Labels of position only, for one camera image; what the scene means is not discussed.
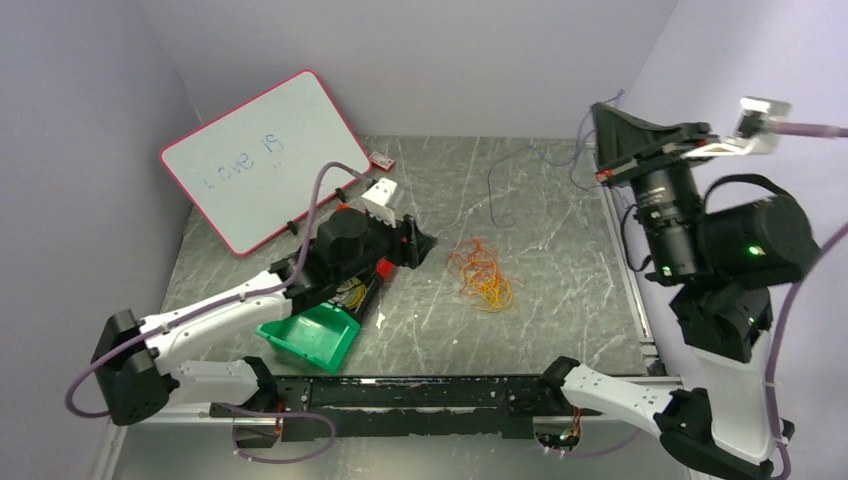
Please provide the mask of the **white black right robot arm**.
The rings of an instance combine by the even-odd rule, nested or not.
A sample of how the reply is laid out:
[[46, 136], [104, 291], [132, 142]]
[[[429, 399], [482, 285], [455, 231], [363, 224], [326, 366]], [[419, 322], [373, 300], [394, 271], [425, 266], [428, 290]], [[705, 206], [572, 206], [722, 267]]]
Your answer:
[[662, 126], [603, 102], [590, 113], [599, 184], [628, 185], [650, 258], [648, 280], [676, 287], [670, 307], [705, 383], [667, 393], [603, 375], [560, 357], [540, 376], [550, 413], [570, 407], [612, 415], [657, 438], [684, 466], [722, 479], [766, 479], [777, 443], [793, 426], [768, 403], [767, 362], [777, 337], [770, 288], [795, 283], [818, 255], [798, 201], [759, 174], [736, 181], [765, 198], [710, 211], [694, 166], [717, 157], [763, 155], [779, 141], [784, 101], [745, 97], [729, 137], [706, 123]]

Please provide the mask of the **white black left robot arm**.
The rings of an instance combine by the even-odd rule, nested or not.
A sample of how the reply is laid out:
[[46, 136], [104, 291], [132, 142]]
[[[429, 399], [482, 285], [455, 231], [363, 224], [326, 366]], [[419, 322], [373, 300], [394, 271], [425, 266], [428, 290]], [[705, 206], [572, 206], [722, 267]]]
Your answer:
[[231, 404], [261, 416], [273, 409], [278, 383], [255, 356], [231, 362], [195, 355], [243, 328], [284, 320], [328, 302], [354, 277], [386, 260], [415, 269], [436, 246], [416, 219], [385, 223], [341, 209], [295, 253], [220, 294], [174, 311], [139, 318], [126, 309], [106, 321], [91, 359], [105, 416], [139, 423], [168, 405]]

